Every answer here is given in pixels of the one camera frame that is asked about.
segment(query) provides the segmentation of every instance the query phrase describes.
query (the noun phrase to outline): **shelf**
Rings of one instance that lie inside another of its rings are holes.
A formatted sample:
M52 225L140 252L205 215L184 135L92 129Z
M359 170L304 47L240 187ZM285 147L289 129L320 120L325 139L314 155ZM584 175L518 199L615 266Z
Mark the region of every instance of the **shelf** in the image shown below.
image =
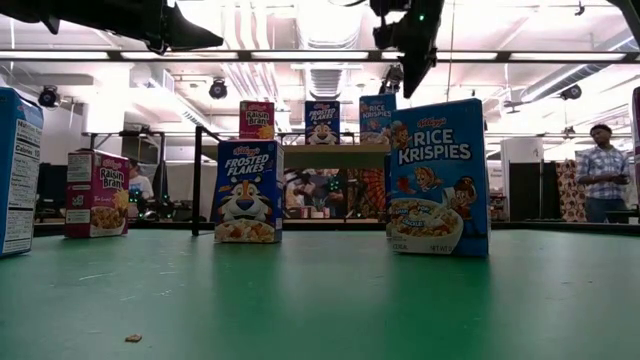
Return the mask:
M290 169L384 168L389 145L286 145L284 166ZM218 147L202 146L202 154L217 160Z

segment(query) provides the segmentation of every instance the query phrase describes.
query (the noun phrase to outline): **frosted flakes cereal box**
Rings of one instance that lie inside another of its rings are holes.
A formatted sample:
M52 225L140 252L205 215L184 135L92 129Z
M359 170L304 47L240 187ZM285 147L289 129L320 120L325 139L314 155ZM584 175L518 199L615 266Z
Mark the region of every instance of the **frosted flakes cereal box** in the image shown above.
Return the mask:
M340 144L340 102L304 103L305 138L309 145Z
M213 221L217 242L282 240L284 149L275 140L218 144Z
M0 88L0 257L31 250L40 166L42 109L11 88Z

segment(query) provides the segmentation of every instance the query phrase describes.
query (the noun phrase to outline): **table surface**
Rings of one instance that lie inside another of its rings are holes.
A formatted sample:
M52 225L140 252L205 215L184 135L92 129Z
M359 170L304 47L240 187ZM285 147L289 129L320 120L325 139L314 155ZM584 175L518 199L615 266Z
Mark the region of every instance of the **table surface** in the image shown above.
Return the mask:
M395 255L383 232L38 238L0 260L0 357L640 357L640 239L492 235L488 259Z

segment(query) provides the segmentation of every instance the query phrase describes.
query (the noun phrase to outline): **raisin bran cereal box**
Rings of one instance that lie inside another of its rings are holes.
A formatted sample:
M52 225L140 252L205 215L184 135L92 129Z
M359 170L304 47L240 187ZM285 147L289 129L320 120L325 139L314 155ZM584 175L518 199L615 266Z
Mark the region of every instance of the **raisin bran cereal box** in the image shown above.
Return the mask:
M72 238L127 233L129 160L97 150L69 153L65 235Z
M31 250L40 166L42 109L0 88L0 257Z
M240 102L240 139L275 137L275 107L270 102Z

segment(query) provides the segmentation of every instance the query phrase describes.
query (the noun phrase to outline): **man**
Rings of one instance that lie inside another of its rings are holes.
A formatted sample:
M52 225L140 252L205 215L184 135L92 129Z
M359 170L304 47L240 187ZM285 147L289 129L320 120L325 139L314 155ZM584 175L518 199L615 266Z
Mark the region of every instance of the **man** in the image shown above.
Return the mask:
M129 160L129 191L138 191L142 194L143 199L153 197L153 187L149 178L139 173L140 166L136 160Z
M589 133L597 146L577 157L577 181L587 186L587 221L604 223L608 211L627 210L624 186L629 183L629 164L627 157L611 145L611 128L596 125Z

